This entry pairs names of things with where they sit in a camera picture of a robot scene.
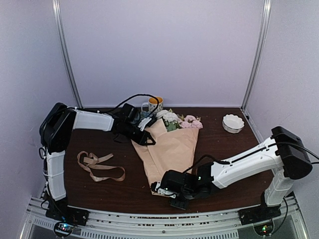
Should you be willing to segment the green and tan wrapping paper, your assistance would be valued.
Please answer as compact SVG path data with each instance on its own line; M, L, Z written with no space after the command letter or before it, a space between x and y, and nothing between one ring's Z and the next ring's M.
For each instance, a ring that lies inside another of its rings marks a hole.
M183 172L193 165L199 129L167 131L163 120L159 119L146 131L156 144L141 146L132 142L132 145L143 162L149 184L161 181L169 170Z

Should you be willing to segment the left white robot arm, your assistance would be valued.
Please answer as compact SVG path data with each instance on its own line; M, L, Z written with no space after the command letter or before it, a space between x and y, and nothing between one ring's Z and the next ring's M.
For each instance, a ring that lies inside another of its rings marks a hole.
M39 153L45 160L44 175L51 198L59 201L66 197L64 155L73 130L110 131L121 134L141 146L149 146L155 145L156 141L145 128L156 121L156 115L149 113L143 118L140 112L129 104L124 104L119 112L113 114L56 103L39 129L42 145Z

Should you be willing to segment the blue hydrangea fake flower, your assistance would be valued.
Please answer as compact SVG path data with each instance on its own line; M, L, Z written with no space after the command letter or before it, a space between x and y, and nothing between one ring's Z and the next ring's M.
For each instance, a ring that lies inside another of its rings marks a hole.
M141 112L139 112L139 119L142 120L142 119L144 119L144 118L149 117L149 115L150 115L149 112L147 112L147 111L141 111Z

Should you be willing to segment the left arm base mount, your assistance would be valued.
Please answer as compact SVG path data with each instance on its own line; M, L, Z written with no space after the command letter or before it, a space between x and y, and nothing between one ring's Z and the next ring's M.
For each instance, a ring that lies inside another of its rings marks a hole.
M48 202L46 217L72 225L86 226L89 211L68 206L67 197L58 201L49 197Z

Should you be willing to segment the white fake flower bunch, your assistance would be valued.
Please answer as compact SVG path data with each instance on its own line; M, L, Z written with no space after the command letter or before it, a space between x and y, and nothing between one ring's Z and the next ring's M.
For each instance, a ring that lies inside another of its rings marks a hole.
M182 119L172 109L161 110L157 114L157 119L162 119L166 130L173 131L181 129Z

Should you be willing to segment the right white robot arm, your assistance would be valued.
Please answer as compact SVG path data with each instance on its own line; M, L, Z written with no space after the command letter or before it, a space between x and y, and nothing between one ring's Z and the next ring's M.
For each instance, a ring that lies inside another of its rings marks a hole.
M313 169L309 151L302 140L287 129L277 126L272 135L259 145L233 157L199 166L195 174L188 170L167 171L162 180L151 184L151 190L171 198L171 205L186 209L188 201L207 198L244 178L276 169L276 174L256 208L259 219L267 219L280 205L294 181L310 174Z

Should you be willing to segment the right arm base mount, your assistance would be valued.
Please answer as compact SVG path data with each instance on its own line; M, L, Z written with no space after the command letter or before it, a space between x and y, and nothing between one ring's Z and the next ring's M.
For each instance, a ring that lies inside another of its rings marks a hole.
M269 206L265 200L262 200L259 206L240 209L238 215L241 225L254 224L278 217L281 215L280 207L281 203Z

